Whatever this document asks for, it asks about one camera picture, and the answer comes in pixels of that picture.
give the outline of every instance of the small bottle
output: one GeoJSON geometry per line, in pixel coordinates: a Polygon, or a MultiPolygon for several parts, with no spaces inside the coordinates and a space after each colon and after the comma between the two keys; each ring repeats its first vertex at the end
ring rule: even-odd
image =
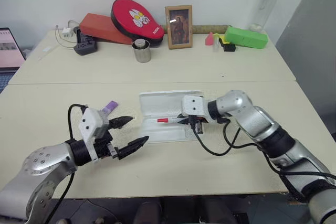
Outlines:
{"type": "Polygon", "coordinates": [[[249,27],[251,31],[261,32],[277,0],[261,0],[258,11],[249,27]]]}

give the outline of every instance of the white table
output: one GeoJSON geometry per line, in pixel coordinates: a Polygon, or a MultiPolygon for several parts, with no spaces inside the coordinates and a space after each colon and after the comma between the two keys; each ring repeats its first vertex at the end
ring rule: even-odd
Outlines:
{"type": "MultiPolygon", "coordinates": [[[[112,132],[115,144],[122,146],[137,136],[141,123],[140,92],[185,89],[200,89],[213,99],[231,89],[246,91],[255,105],[268,111],[292,137],[336,173],[336,145],[296,82],[31,84],[9,85],[0,95],[0,188],[17,174],[31,151],[69,138],[67,109],[72,103],[87,103],[99,109],[111,99],[119,102],[113,116],[128,114],[136,118],[124,129],[112,132]]],[[[74,128],[79,118],[79,112],[74,114],[74,128]]],[[[213,150],[226,148],[221,127],[205,128],[204,142],[213,150]]],[[[235,130],[235,125],[230,125],[231,137],[235,130]]],[[[247,142],[250,140],[242,134],[237,144],[247,142]]],[[[66,181],[59,186],[55,197],[60,196],[65,184],[66,181]]],[[[146,144],[124,160],[106,158],[80,167],[67,197],[253,194],[285,190],[254,147],[215,157],[197,141],[190,141],[146,144]]]]}
{"type": "Polygon", "coordinates": [[[165,36],[151,49],[152,60],[138,63],[130,45],[98,42],[97,52],[80,56],[59,46],[51,31],[9,84],[295,81],[271,41],[264,49],[213,52],[205,37],[195,34],[192,48],[169,50],[165,36]],[[53,48],[48,54],[47,47],[53,48]]]}

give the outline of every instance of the orange box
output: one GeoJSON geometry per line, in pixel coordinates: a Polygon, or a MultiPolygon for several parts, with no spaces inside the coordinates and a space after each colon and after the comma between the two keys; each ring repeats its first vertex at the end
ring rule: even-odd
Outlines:
{"type": "Polygon", "coordinates": [[[132,44],[132,39],[125,36],[114,26],[111,17],[88,13],[79,24],[80,30],[92,37],[110,40],[121,44],[132,44]]]}

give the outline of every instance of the picture frame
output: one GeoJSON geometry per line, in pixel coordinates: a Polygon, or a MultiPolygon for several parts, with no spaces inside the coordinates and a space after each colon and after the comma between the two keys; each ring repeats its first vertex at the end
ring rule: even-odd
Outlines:
{"type": "Polygon", "coordinates": [[[165,12],[169,48],[193,47],[193,6],[166,6],[165,12]]]}

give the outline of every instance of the green box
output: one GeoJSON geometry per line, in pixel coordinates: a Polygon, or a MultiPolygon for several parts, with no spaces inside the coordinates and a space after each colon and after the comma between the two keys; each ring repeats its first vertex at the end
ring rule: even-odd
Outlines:
{"type": "Polygon", "coordinates": [[[268,38],[266,34],[229,26],[225,33],[225,41],[240,46],[261,49],[266,46],[268,38]]]}

